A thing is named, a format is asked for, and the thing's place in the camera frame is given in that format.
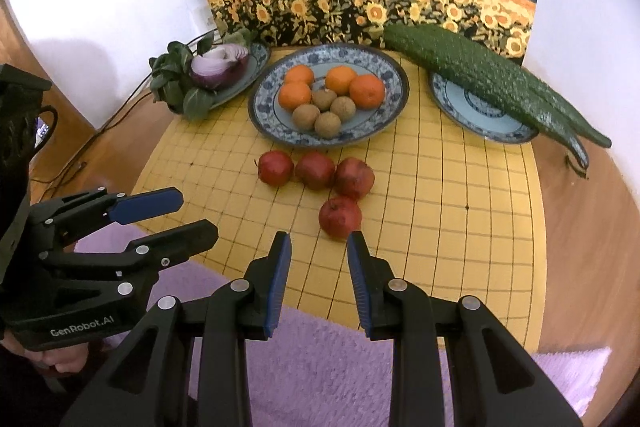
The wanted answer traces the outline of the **person left hand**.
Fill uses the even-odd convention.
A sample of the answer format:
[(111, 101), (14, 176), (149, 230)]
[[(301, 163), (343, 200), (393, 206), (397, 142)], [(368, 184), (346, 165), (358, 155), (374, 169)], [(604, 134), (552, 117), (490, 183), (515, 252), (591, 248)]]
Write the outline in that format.
[(1, 367), (7, 372), (10, 369), (43, 369), (63, 376), (75, 375), (100, 363), (103, 355), (102, 341), (34, 351), (25, 348), (9, 331), (1, 335)]

